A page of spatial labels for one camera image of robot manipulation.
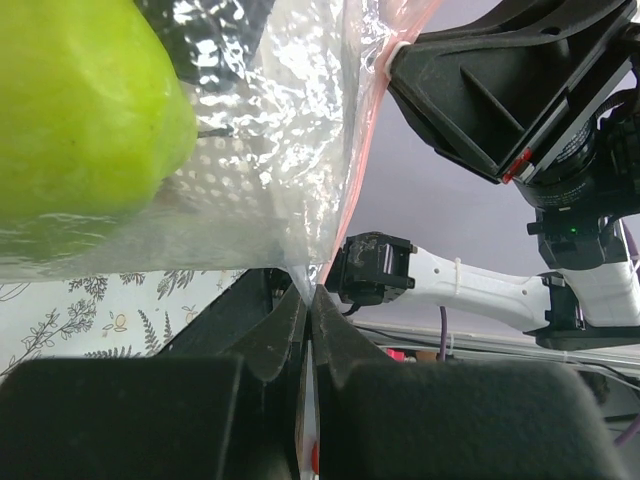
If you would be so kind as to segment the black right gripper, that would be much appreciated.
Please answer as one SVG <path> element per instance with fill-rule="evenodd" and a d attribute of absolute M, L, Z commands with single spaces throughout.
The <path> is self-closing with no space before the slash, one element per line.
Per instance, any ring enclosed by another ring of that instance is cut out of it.
<path fill-rule="evenodd" d="M 423 33 L 395 55 L 390 93 L 439 155 L 536 210 L 545 263 L 626 259 L 619 221 L 639 212 L 639 8 L 633 1 L 503 1 Z"/>

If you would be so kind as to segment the clear zip top bag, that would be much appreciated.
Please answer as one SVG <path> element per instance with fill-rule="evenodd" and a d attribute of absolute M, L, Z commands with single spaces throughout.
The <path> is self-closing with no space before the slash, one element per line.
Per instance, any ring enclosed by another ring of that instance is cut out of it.
<path fill-rule="evenodd" d="M 276 217 L 156 206 L 103 217 L 1 218 L 1 277 L 45 282 L 164 270 L 291 269 L 308 288 L 357 198 L 387 60 L 434 1 L 131 1 L 159 38 L 197 138 L 264 138 Z"/>

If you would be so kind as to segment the green pear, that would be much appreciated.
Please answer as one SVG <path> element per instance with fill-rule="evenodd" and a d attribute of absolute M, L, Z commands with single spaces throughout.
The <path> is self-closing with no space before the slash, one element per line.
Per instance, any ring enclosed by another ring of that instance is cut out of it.
<path fill-rule="evenodd" d="M 191 156 L 196 117 L 131 1 L 1 5 L 1 218 L 146 206 Z"/>

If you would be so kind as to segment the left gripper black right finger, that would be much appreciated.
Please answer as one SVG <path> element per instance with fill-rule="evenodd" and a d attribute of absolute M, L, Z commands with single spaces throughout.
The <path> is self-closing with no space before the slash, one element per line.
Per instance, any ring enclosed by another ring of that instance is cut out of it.
<path fill-rule="evenodd" d="M 318 287 L 309 313 L 324 479 L 621 479 L 596 401 L 548 362 L 392 359 Z"/>

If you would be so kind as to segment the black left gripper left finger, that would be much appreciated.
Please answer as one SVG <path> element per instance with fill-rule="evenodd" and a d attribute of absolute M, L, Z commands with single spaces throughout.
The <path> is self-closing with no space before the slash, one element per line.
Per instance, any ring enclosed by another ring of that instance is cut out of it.
<path fill-rule="evenodd" d="M 1 386 L 5 479 L 297 479 L 295 288 L 216 354 L 32 360 Z"/>

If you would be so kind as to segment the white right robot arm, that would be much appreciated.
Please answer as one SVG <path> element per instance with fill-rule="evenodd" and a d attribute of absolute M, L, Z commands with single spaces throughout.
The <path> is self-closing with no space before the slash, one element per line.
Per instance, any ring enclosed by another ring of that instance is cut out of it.
<path fill-rule="evenodd" d="M 541 347 L 639 340 L 635 1 L 503 1 L 478 20 L 399 43 L 385 73 L 412 130 L 493 184 L 514 184 L 547 270 L 506 275 L 378 232 L 349 237 L 327 276 L 352 308 L 412 297 L 499 321 Z"/>

